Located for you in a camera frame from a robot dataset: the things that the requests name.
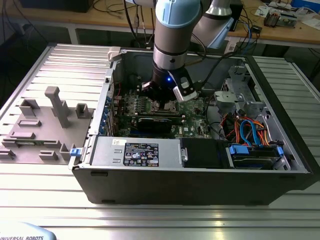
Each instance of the red cable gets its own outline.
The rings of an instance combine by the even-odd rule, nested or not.
[[[121,92],[121,83],[119,83],[119,91],[118,91],[118,94],[117,94],[117,96],[115,98],[119,97],[120,92]]]

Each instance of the workbench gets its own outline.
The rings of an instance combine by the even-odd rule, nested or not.
[[[116,32],[130,32],[129,25],[125,15],[122,18],[112,16],[105,12],[99,12],[91,8],[87,13],[78,13],[61,10],[46,10],[46,9],[32,9],[22,8],[19,1],[16,0],[22,13],[34,24],[45,25],[53,27],[67,28],[72,44],[79,44],[79,38],[77,29],[91,29],[102,31],[116,31]],[[108,0],[109,5],[121,4],[121,0]],[[256,8],[262,6],[263,3],[260,0],[244,0],[244,8],[247,11],[248,17],[252,20],[254,25],[262,27],[260,38],[258,43],[266,45],[281,45],[290,47],[302,47],[302,48],[319,48],[320,44],[320,31],[307,26],[301,22],[298,22],[295,28],[287,27],[265,27],[264,18],[254,15]],[[101,10],[105,10],[105,2],[101,0],[96,4],[96,7]],[[113,6],[112,9],[122,9],[121,5]],[[128,9],[131,21],[134,22],[134,16],[136,9],[134,7]],[[7,14],[12,23],[16,23],[19,29],[23,32],[22,25],[28,22],[20,15],[12,0],[7,1]],[[151,10],[149,8],[143,8],[143,16],[145,20],[145,28],[148,34],[153,32]],[[139,33],[143,33],[142,24],[140,24]],[[229,32],[226,40],[229,42],[226,48],[226,52],[232,51],[235,44],[241,42],[246,37],[247,32],[243,24],[239,23],[234,32]]]
[[[44,94],[47,86],[59,87],[61,100],[69,107],[81,102],[95,109],[106,75],[102,72],[110,67],[108,51],[106,46],[48,46],[0,110],[0,142],[21,114],[18,106],[23,99],[51,106]],[[66,59],[87,64],[86,71],[70,67]],[[42,226],[58,240],[318,240],[320,236],[319,182],[304,191],[288,192],[269,206],[93,204],[67,165],[1,163],[0,196],[0,221]]]

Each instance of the wire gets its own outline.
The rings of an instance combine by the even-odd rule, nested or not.
[[[146,33],[146,26],[145,26],[144,11],[141,5],[140,5],[140,12],[141,12],[142,27],[144,32],[144,41],[145,41],[145,44],[147,44],[147,33]]]
[[[239,21],[239,22],[243,23],[243,24],[246,25],[246,27],[248,28],[248,34],[249,34],[248,43],[250,44],[250,40],[251,40],[251,37],[252,37],[252,33],[251,33],[251,30],[250,30],[250,27],[249,27],[249,25],[248,25],[246,22],[244,22],[244,21]],[[247,45],[245,46],[242,55],[245,55],[245,53],[247,52],[249,44],[247,44]]]
[[[280,4],[280,3],[284,3],[284,1],[281,1],[281,0],[279,0],[279,1],[275,1],[275,4],[278,6],[278,8],[281,8],[281,9],[286,9],[286,6],[289,4],[289,0],[286,0],[286,4],[285,4],[285,6],[280,6],[280,5],[278,5],[278,4]]]
[[[207,103],[207,105],[206,105],[206,107],[205,107],[205,111],[204,111],[204,112],[205,112],[206,124],[209,126],[209,128],[210,128],[212,131],[214,131],[216,134],[218,134],[219,137],[221,137],[222,139],[225,139],[225,140],[228,141],[228,139],[226,139],[225,136],[223,136],[221,133],[219,133],[217,130],[215,130],[215,129],[209,124],[209,120],[208,120],[208,108],[209,108],[210,102],[211,102],[211,100],[214,98],[214,96],[215,96],[215,95],[212,95],[212,96],[209,98],[209,101],[208,101],[208,103]]]
[[[225,136],[226,138],[228,138],[232,133],[234,133],[235,130],[233,129],[231,132],[229,132],[229,134],[227,136]]]
[[[140,19],[139,19],[138,10],[139,10],[139,6],[137,5],[136,8],[135,8],[135,17],[134,17],[134,24],[136,25],[135,26],[135,35],[136,36],[138,36],[138,28],[139,28],[139,25],[140,25]]]
[[[212,68],[210,69],[207,77],[206,77],[206,78],[204,79],[204,81],[202,82],[202,86],[204,86],[204,85],[208,82],[208,80],[210,79],[212,73],[214,72],[214,70],[216,69],[216,67],[219,65],[219,63],[222,61],[222,59],[230,58],[230,57],[232,57],[233,55],[235,55],[235,54],[237,53],[237,51],[241,51],[241,50],[242,50],[242,45],[244,44],[244,42],[245,42],[245,40],[247,39],[247,37],[250,35],[250,34],[249,34],[249,31],[250,31],[250,28],[251,28],[251,27],[250,27],[250,24],[252,25],[252,21],[251,21],[250,18],[248,17],[247,11],[246,11],[245,9],[243,9],[243,11],[244,11],[244,13],[245,13],[246,16],[243,16],[243,15],[241,15],[241,16],[244,17],[244,18],[247,18],[247,25],[248,25],[248,33],[247,33],[247,36],[244,38],[244,40],[242,41],[240,47],[239,47],[237,50],[232,51],[232,52],[228,52],[228,53],[222,55],[222,56],[218,59],[218,61],[217,61],[217,62],[212,66]]]
[[[265,139],[265,143],[270,146],[269,142],[268,142],[268,139],[267,139],[267,131],[265,130],[264,131],[264,139]]]
[[[116,95],[116,97],[115,97],[115,98],[119,97],[120,92],[121,92],[121,82],[119,82],[119,91],[118,91],[118,94]]]
[[[261,132],[258,132],[258,135],[259,135],[259,137],[260,137],[260,140],[261,140],[262,145],[265,145],[265,141],[264,141],[264,138],[263,138]]]
[[[320,52],[318,52],[318,51],[316,51],[316,50],[314,50],[314,49],[312,49],[312,48],[308,48],[308,49],[309,49],[310,53],[312,53],[316,58],[320,59],[320,56],[318,56],[318,55],[315,54],[315,52],[316,52],[317,54],[320,55]]]
[[[214,72],[214,70],[216,69],[216,67],[219,65],[219,63],[222,61],[222,59],[226,59],[226,58],[229,58],[231,56],[233,56],[236,52],[233,51],[233,52],[228,52],[224,55],[222,55],[220,58],[218,58],[218,60],[216,61],[216,63],[212,66],[212,68],[210,69],[208,75],[206,76],[206,78],[204,79],[204,81],[201,83],[202,86],[204,86],[208,80],[210,79],[212,73]]]
[[[38,29],[33,25],[33,23],[22,13],[22,11],[19,9],[18,5],[16,4],[16,0],[13,0],[13,4],[15,8],[18,10],[18,12],[21,14],[21,16],[34,28],[34,30],[43,38],[43,40],[48,44],[49,42],[47,39],[38,31]]]
[[[247,123],[247,122],[250,123],[250,125],[252,127],[252,135],[253,135],[254,142],[255,142],[255,144],[257,146],[259,146],[261,143],[260,143],[259,138],[257,137],[256,127],[255,127],[254,123],[251,120],[244,120],[241,123],[241,125],[240,125],[240,136],[251,147],[251,143],[244,136],[244,126],[245,126],[245,123]]]
[[[98,2],[100,2],[100,1],[101,1],[101,0],[97,0],[97,1],[92,5],[92,7],[93,7],[95,10],[99,11],[99,12],[102,12],[102,13],[118,13],[118,12],[121,12],[121,11],[124,11],[124,10],[125,10],[124,8],[123,8],[123,9],[118,9],[118,10],[107,10],[107,11],[98,9],[98,8],[96,7],[96,4],[97,4]],[[117,6],[117,5],[122,5],[122,4],[121,4],[121,3],[111,4],[111,5],[109,5],[109,6],[107,7],[107,9],[109,9],[109,8],[112,7],[112,6]],[[135,5],[134,5],[134,6],[129,6],[127,9],[131,9],[131,8],[134,8],[134,7],[135,7]]]
[[[154,11],[150,8],[151,11],[151,21],[152,21],[152,35],[149,38],[148,44],[150,44],[151,39],[155,36],[155,23],[154,23]]]
[[[194,65],[194,64],[198,64],[198,63],[201,63],[206,57],[207,57],[207,50],[206,50],[206,46],[204,45],[204,43],[194,34],[192,33],[192,36],[198,41],[198,43],[202,46],[202,49],[203,49],[203,55],[201,55],[201,58],[200,59],[197,59],[197,60],[194,60],[194,61],[191,61],[191,62],[187,62],[185,64],[185,66],[191,66],[191,65]]]
[[[132,35],[133,35],[133,38],[134,38],[134,40],[138,43],[139,48],[141,48],[140,42],[138,41],[138,38],[137,38],[137,36],[136,36],[136,34],[135,34],[135,32],[134,32],[134,28],[132,27],[132,24],[131,24],[131,20],[130,20],[129,13],[128,13],[128,8],[127,8],[127,2],[126,2],[126,0],[122,0],[122,1],[123,1],[123,6],[124,6],[124,12],[125,12],[126,20],[127,20],[128,24],[129,24],[129,27],[130,27],[131,33],[132,33]]]
[[[2,10],[1,10],[3,43],[5,43],[5,42],[6,42],[6,31],[5,31],[5,8],[6,8],[6,0],[3,0],[3,2],[2,2]]]

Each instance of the metal slotted surface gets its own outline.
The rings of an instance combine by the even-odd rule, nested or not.
[[[254,57],[283,108],[320,164],[320,95],[295,64]]]
[[[65,74],[61,77],[43,76],[40,69],[52,66],[48,64],[51,63],[48,57],[58,49],[63,56],[72,51],[76,55],[81,52],[107,54],[105,47],[58,45],[54,50],[50,49],[51,52],[43,57],[34,76],[30,76],[32,83],[25,84],[25,89],[29,90],[22,89],[1,118],[1,127],[5,123],[10,128],[16,115],[20,114],[16,105],[28,91],[38,92],[37,98],[45,106],[49,106],[50,102],[45,101],[42,91],[51,84],[59,86],[66,97],[68,93],[75,93],[75,88],[79,94],[97,94],[103,81],[103,78],[95,78],[96,74],[100,74],[98,72],[89,72],[92,78],[81,78],[78,75],[72,78]],[[63,58],[55,64],[62,62],[72,65],[76,60],[67,61]],[[53,71],[53,68],[44,69],[43,72],[58,72]],[[67,98],[68,105],[75,105],[77,98],[77,95]],[[94,98],[85,102],[92,107],[97,104]],[[300,240],[306,236],[308,239],[318,240],[320,184],[316,183],[305,191],[289,192],[269,206],[97,205],[88,201],[65,165],[3,163],[0,164],[0,221],[39,225],[54,232],[58,240],[267,240],[287,239],[288,236],[292,240]]]

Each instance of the gray 3d printed part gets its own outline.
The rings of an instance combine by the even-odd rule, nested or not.
[[[54,112],[61,124],[61,127],[63,129],[66,129],[67,127],[69,127],[69,121],[68,121],[66,112],[64,110],[64,107],[61,103],[61,100],[59,98],[59,92],[60,92],[59,87],[48,86],[44,92],[44,95],[50,99]]]

